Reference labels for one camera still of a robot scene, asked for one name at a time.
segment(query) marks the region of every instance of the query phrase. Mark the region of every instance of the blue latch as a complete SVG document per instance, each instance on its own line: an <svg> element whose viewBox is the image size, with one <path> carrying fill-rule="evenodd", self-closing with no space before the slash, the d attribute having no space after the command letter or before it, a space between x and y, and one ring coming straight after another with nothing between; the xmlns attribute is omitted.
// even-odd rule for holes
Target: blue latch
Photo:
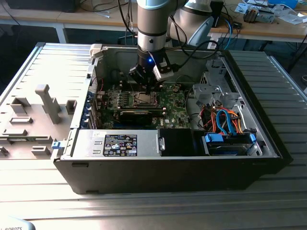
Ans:
<svg viewBox="0 0 307 230"><path fill-rule="evenodd" d="M54 141L51 145L51 148L53 150L59 150L59 149L64 148L65 145L66 145L66 141Z"/></svg>
<svg viewBox="0 0 307 230"><path fill-rule="evenodd" d="M255 137L254 134L251 133L251 134L249 135L249 138L250 138L250 140L251 140L253 143L256 142L256 137Z"/></svg>
<svg viewBox="0 0 307 230"><path fill-rule="evenodd" d="M221 134L217 134L217 133L208 133L205 136L205 141L207 143L209 142L224 142L223 136Z"/></svg>

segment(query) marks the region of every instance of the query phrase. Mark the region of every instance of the wooden table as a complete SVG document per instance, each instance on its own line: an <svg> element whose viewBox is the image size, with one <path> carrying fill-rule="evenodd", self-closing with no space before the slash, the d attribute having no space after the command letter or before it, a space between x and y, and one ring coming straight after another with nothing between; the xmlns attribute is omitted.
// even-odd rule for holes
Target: wooden table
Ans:
<svg viewBox="0 0 307 230"><path fill-rule="evenodd" d="M94 0L94 5L101 1L102 0ZM280 20L279 18L276 18L272 24L245 23L243 21L243 14L233 12L236 8L236 5L240 2L240 0L226 1L226 7L228 8L229 14L234 18L235 21L243 24L238 38L265 41L301 42L305 37L307 33L306 23L292 25ZM125 31L126 29L117 7L109 10L109 13L101 12L101 14L110 16L110 18L107 18L98 15L97 13L88 12L82 9L78 9L75 13L65 13L59 11L12 10L5 2L3 5L20 25L54 27L57 30L59 41L61 43L68 42L65 28L116 31ZM133 3L132 5L134 21L133 26L135 30L137 30L137 4ZM116 1L113 4L103 5L101 8L97 9L106 9L112 6L116 6ZM84 4L83 7L90 10L92 6L89 4ZM128 10L128 6L125 5L122 8L125 14ZM299 5L296 10L307 11L307 7ZM0 23L17 24L1 5ZM228 29L226 25L222 22L221 26L218 28L211 29L209 36L211 36L213 40L218 40L218 38L221 36L225 36L227 31Z"/></svg>

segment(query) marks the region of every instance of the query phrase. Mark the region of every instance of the electronic component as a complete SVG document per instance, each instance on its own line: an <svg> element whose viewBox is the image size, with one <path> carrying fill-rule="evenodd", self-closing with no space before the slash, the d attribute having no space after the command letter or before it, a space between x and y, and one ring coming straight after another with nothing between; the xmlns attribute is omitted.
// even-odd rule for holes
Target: electronic component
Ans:
<svg viewBox="0 0 307 230"><path fill-rule="evenodd" d="M123 125L149 126L153 115L146 111L123 111L119 114L119 122Z"/></svg>
<svg viewBox="0 0 307 230"><path fill-rule="evenodd" d="M222 0L212 0L210 3L210 7L212 9L211 16L214 18L214 22L212 27L217 27L217 24L219 22L221 12L223 9L224 2Z"/></svg>
<svg viewBox="0 0 307 230"><path fill-rule="evenodd" d="M238 23L238 22L234 21L234 22L232 23L232 27L233 27L234 29L240 30L240 29L242 29L242 23Z"/></svg>
<svg viewBox="0 0 307 230"><path fill-rule="evenodd" d="M205 154L210 156L262 155L260 149L252 148L256 138L251 133L237 136L209 133L202 137Z"/></svg>
<svg viewBox="0 0 307 230"><path fill-rule="evenodd" d="M246 10L243 19L247 23L272 23L275 19L275 15L270 9L262 8L260 10L257 7L250 5Z"/></svg>
<svg viewBox="0 0 307 230"><path fill-rule="evenodd" d="M256 7L248 7L246 10L243 19L246 23L254 23L256 21L259 10Z"/></svg>
<svg viewBox="0 0 307 230"><path fill-rule="evenodd" d="M144 92L138 92L134 96L133 104L136 108L156 108L158 107L156 93L151 92L147 95Z"/></svg>

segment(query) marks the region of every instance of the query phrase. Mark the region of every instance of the table leg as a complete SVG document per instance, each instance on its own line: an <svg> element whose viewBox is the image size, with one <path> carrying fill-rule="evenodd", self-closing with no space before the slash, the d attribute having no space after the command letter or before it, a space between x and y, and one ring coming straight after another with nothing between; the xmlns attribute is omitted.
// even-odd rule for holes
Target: table leg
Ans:
<svg viewBox="0 0 307 230"><path fill-rule="evenodd" d="M68 43L68 38L67 38L67 35L66 35L64 25L59 23L55 26L55 29L57 30L59 42L60 43Z"/></svg>

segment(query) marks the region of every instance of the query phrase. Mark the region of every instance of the workbench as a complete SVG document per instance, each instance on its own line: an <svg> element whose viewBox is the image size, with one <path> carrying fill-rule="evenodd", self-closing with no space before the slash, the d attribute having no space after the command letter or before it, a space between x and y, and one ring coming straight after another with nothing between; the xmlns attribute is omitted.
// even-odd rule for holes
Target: workbench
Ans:
<svg viewBox="0 0 307 230"><path fill-rule="evenodd" d="M0 97L1 121L11 110L8 101L15 97L42 104L33 85L49 84L50 96L59 104L78 100L79 83L91 63L89 49L89 45L37 44ZM57 93L52 89L59 81ZM10 160L0 159L0 210L31 221L37 230L306 229L306 143L287 144L296 145L294 161L279 173L261 177L244 191L193 193L78 195L50 156L12 154Z"/></svg>
<svg viewBox="0 0 307 230"><path fill-rule="evenodd" d="M235 21L243 24L243 28L240 31L238 38L264 41L302 42L303 38L305 37L307 33L306 23L292 25L278 18L276 18L272 24L245 23L243 21L243 14L233 12L236 8L235 5L240 2L240 0L226 1L226 7L228 8L229 14L234 18ZM65 33L65 29L67 28L114 31L125 31L126 29L122 22L118 8L109 10L109 14L101 12L110 16L110 18L106 18L94 12L88 12L82 9L78 9L75 13L65 13L59 11L12 10L9 8L7 3L4 2L3 5L20 25L55 28L60 43L68 43L68 39ZM135 30L137 30L137 4L133 3L132 5L134 21L133 26ZM112 4L101 6L101 9L110 8L112 6L116 6L116 1ZM86 7L89 10L91 9L90 4L84 4L83 7ZM122 8L124 13L127 12L127 5L123 6ZM296 10L307 11L307 6L298 5ZM1 5L0 24L17 24ZM221 21L220 24L221 25L219 27L212 28L209 33L209 36L212 37L213 40L224 37L228 31L223 21Z"/></svg>

